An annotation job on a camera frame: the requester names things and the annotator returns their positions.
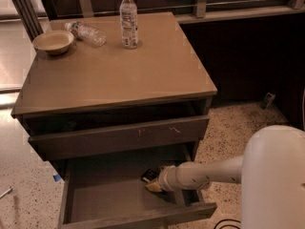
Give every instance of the beige bowl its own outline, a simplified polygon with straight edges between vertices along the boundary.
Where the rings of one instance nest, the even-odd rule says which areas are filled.
[[[48,31],[38,35],[32,45],[37,50],[45,51],[50,55],[58,55],[68,50],[74,36],[68,31]]]

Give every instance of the drawer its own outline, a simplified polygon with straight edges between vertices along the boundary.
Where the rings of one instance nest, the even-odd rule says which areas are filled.
[[[216,205],[196,191],[155,194],[140,179],[186,157],[177,144],[69,159],[59,228],[146,229],[209,218]]]
[[[32,121],[32,126],[44,128],[36,128],[29,143],[44,160],[58,160],[196,142],[204,137],[208,122],[206,115],[196,115],[185,103],[57,115],[48,121]]]

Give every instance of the speckled floor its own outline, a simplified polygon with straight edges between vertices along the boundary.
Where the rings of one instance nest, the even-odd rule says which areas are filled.
[[[0,33],[1,37],[5,36],[5,41],[0,42],[0,67],[3,70],[0,86],[21,86],[33,59],[31,43],[20,23],[0,23]],[[13,44],[18,45],[18,52]],[[12,77],[8,74],[10,70],[13,71]],[[13,190],[0,199],[0,229],[54,229],[57,228],[64,182],[53,180],[51,165],[39,158],[27,141],[28,134],[10,117],[11,104],[17,95],[0,94],[0,195],[10,186]],[[286,121],[275,106],[262,110],[257,102],[214,106],[209,115],[208,130],[196,157],[202,162],[241,155],[254,132]],[[213,229],[221,219],[240,219],[240,185],[215,182],[202,193],[206,201],[218,205],[213,216],[169,228]]]

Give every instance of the brown tabletop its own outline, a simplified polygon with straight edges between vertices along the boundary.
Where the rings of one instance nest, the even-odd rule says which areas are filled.
[[[216,94],[216,87],[171,13],[138,15],[139,46],[121,46],[118,16],[77,19],[107,35],[93,48],[76,41],[58,56],[38,52],[12,115],[77,112]],[[51,21],[64,30],[71,20]]]

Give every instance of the plastic bottle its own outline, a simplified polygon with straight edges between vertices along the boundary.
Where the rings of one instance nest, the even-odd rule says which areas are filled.
[[[120,6],[122,45],[125,49],[135,49],[138,43],[137,6],[133,0],[123,0]]]
[[[93,28],[85,23],[72,21],[66,23],[65,28],[76,38],[84,40],[92,46],[100,47],[106,42],[106,34],[103,31]]]

